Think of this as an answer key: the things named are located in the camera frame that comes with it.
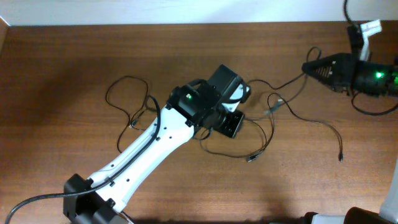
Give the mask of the black cable micro usb plug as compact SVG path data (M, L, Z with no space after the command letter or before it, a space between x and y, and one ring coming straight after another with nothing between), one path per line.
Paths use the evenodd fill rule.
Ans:
M339 160L340 162L343 161L343 159L344 159L344 155L343 155L343 139L342 139L342 137L341 137L340 132L339 132L334 126L332 126L331 124L329 124L329 123L327 123L327 122L325 122L325 121L322 121L322 120L318 120L318 119L307 119L307 118L303 118L303 117L297 115L297 114L293 111L293 109L290 107L289 102L288 102L287 100L285 100L281 94L276 93L276 92L271 93L271 94L267 97L267 105L268 105L269 109L271 109L269 100L270 100L271 96L273 96L273 95L276 95L276 96L279 98L279 99L277 100L277 104L278 104L277 107L280 107L281 105L286 105L287 108L288 108L288 110L290 111L291 115L294 116L295 118L297 118L297 119L299 119L299 120L301 120L301 121L305 121L305 122L322 124L322 125L328 127L329 129L331 129L331 130L334 132L334 134L335 134L335 136L336 136L336 138L337 138L337 140L338 140L338 144L339 144L338 160Z

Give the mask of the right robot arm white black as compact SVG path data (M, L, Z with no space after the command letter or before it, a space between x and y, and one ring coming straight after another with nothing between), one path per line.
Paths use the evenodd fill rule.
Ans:
M338 53L305 62L302 71L334 92L347 92L352 100L360 93L396 97L397 67L368 61L369 37L381 31L379 20L349 26L350 54ZM397 223L397 169L379 212L353 207L343 223Z

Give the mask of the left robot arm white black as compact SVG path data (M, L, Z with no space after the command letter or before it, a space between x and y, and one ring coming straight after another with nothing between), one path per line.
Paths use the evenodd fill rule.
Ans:
M244 115L237 109L251 94L244 80L225 65L208 79L172 90L152 124L117 158L87 179L74 174L64 185L63 214L78 224L129 223L121 216L144 179L176 148L201 129L234 138Z

